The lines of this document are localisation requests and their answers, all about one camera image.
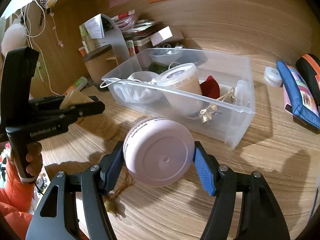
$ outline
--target clear storage box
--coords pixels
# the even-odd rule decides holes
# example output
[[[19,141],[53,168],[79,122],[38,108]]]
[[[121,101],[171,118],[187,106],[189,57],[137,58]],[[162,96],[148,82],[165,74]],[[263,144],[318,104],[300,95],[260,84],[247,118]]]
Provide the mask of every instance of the clear storage box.
[[[110,78],[127,79],[134,72],[150,71],[149,67],[153,70],[155,66],[167,69],[172,62],[194,63],[198,68],[200,83],[208,76],[213,76],[219,84],[220,95],[235,88],[233,102],[230,99],[222,102],[155,84],[124,80],[109,85],[116,103],[150,116],[168,117],[192,131],[235,148],[255,113],[248,57],[197,49],[146,49],[107,73],[102,80],[108,84],[115,81]]]

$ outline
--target colorful pouch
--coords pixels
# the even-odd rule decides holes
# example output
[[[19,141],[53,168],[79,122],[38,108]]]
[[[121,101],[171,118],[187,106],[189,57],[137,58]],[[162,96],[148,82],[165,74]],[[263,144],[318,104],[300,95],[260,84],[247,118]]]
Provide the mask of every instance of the colorful pouch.
[[[284,62],[277,62],[277,69],[290,99],[292,114],[320,129],[319,112],[307,83],[300,73]]]
[[[320,112],[320,60],[313,54],[305,54],[296,62],[296,67],[306,81]]]

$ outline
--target metal screw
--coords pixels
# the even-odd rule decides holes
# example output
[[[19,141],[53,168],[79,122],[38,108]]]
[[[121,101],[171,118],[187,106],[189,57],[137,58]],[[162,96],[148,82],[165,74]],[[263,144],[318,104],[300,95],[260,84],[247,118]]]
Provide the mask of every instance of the metal screw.
[[[220,170],[220,171],[227,171],[227,170],[228,170],[228,166],[222,164],[222,165],[219,166],[219,170]]]
[[[95,164],[90,167],[90,171],[97,171],[99,168],[99,165]]]
[[[66,174],[64,171],[58,171],[57,177],[61,178],[64,176],[64,174]]]
[[[261,177],[261,173],[259,171],[254,171],[253,172],[253,175],[256,177],[256,178],[260,178]]]

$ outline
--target black cable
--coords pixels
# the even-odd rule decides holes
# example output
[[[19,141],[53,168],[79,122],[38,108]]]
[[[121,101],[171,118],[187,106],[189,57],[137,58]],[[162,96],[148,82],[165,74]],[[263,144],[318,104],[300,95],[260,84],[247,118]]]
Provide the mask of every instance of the black cable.
[[[43,195],[43,193],[41,192],[41,190],[38,188],[38,185],[36,184],[36,183],[34,183],[35,184],[35,186],[36,186],[36,188],[37,188],[37,190],[38,190],[38,193],[40,193],[41,195]]]

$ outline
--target white pom pom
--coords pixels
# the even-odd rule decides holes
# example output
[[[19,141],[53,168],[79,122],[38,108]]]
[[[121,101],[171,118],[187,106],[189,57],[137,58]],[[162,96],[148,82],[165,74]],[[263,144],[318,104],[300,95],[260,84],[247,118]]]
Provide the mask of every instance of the white pom pom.
[[[1,42],[1,52],[6,56],[10,50],[25,46],[26,41],[27,29],[20,23],[13,24],[4,33],[4,37]]]

